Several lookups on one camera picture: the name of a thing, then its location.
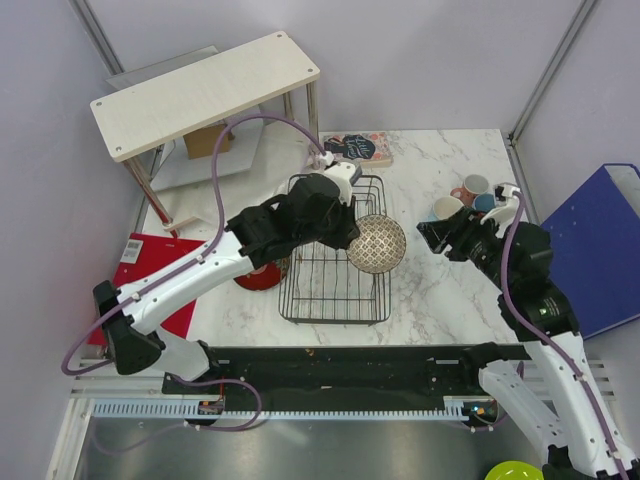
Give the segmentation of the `light blue mug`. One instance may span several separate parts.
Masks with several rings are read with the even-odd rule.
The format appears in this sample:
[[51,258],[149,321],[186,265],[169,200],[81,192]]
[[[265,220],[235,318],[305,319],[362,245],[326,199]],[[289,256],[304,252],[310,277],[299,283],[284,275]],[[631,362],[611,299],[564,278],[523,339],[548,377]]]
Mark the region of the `light blue mug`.
[[463,202],[458,198],[452,196],[441,197],[437,199],[432,205],[426,221],[436,222],[446,220],[455,215],[463,207]]

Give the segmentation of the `pink mug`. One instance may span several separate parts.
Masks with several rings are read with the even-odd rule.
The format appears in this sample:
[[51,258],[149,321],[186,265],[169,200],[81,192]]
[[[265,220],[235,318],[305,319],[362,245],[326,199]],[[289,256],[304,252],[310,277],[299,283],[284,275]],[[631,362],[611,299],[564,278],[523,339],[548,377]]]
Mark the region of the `pink mug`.
[[479,174],[471,174],[464,178],[462,185],[451,190],[450,195],[470,207],[473,201],[490,189],[489,180]]

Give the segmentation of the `blue tumbler cup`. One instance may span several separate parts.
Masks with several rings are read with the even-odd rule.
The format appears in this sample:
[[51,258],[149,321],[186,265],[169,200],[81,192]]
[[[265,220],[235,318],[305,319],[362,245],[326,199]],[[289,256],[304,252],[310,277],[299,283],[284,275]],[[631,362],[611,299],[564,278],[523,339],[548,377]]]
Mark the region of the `blue tumbler cup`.
[[472,208],[481,213],[488,213],[496,207],[496,199],[492,193],[478,195],[472,203]]

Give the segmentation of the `patterned ceramic bowl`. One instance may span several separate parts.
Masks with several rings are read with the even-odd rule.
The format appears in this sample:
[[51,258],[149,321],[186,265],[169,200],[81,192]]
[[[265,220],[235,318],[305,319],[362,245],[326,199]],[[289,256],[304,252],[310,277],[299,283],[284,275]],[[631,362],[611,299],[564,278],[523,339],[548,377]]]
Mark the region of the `patterned ceramic bowl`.
[[359,236],[346,250],[349,262],[358,270],[376,275],[396,268],[404,258],[407,241],[404,230],[389,216],[371,214],[356,220]]

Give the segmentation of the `red floral plate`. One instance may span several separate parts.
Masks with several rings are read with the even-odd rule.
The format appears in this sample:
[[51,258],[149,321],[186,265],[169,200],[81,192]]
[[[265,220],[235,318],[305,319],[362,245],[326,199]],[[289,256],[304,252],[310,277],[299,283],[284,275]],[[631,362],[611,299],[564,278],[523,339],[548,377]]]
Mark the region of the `red floral plate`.
[[290,260],[282,258],[234,279],[240,287],[250,291],[265,291],[278,285],[288,274]]

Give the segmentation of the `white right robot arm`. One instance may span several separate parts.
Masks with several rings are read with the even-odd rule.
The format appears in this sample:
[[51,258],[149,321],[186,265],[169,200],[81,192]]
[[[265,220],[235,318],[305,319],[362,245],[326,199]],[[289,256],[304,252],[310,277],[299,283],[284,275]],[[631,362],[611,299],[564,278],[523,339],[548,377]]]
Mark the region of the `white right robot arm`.
[[493,343],[465,351],[460,386],[498,402],[536,449],[546,478],[638,478],[639,457],[606,408],[567,297],[549,278],[549,233],[514,220],[499,237],[493,219],[469,208],[417,229],[432,253],[471,262],[499,288],[501,316],[542,375],[551,402],[531,391]]

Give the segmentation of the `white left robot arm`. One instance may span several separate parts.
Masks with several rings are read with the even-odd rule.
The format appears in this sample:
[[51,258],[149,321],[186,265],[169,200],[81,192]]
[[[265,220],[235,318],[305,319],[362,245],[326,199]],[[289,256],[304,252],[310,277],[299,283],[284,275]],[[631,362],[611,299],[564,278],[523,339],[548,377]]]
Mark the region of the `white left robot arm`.
[[198,393],[219,382],[219,369],[201,341],[162,324],[215,287],[319,242],[345,250],[359,236],[353,180],[336,173],[305,174],[285,194],[243,209],[200,248],[133,283],[104,281],[93,290],[108,352],[121,375],[156,368],[179,376]]

